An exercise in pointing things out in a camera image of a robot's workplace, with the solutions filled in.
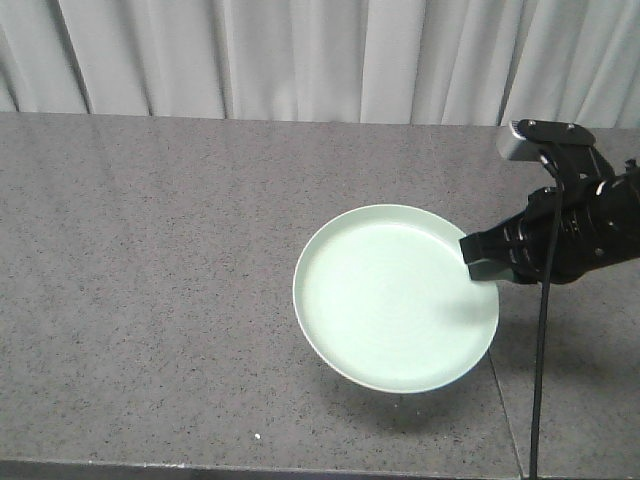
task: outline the ceramic plate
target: ceramic plate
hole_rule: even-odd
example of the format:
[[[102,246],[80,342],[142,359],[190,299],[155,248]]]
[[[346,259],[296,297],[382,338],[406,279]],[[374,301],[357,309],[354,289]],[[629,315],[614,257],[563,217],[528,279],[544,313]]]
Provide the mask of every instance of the ceramic plate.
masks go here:
[[[340,374],[375,390],[424,392],[464,375],[491,344],[498,290],[469,278],[463,236],[403,205],[331,220],[305,246],[293,278],[309,343]]]

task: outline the white curtain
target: white curtain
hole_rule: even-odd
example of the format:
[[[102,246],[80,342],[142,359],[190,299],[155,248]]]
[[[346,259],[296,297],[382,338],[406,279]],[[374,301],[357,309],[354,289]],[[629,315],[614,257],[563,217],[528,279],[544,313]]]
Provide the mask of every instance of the white curtain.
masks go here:
[[[640,126],[639,0],[0,0],[0,110]]]

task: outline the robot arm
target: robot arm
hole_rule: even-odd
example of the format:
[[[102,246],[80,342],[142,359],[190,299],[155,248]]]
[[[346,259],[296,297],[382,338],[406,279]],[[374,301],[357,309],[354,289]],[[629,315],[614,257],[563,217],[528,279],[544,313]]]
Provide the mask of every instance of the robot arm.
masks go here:
[[[563,187],[552,283],[640,257],[640,168],[629,160],[616,175],[594,143],[579,125],[535,120],[513,122],[498,138],[503,157],[541,162]],[[473,280],[542,281],[557,193],[536,190],[522,212],[460,240]]]

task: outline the granite table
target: granite table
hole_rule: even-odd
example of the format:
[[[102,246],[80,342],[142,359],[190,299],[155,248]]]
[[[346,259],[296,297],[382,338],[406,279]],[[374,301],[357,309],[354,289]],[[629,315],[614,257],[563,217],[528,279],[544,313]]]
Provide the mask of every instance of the granite table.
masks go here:
[[[489,354],[418,395],[334,373],[291,303],[346,210],[520,211],[550,181],[496,132],[0,114],[0,478],[526,477],[537,286],[500,283]],[[546,477],[640,478],[638,266],[552,289]]]

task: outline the light green plate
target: light green plate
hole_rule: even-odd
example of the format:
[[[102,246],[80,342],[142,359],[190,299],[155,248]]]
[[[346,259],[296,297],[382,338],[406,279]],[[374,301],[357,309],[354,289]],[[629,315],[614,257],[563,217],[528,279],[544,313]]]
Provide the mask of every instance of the light green plate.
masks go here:
[[[336,371],[375,390],[424,392],[464,375],[495,334],[498,289],[469,279],[463,236],[402,205],[331,220],[309,240],[293,277],[309,343]]]

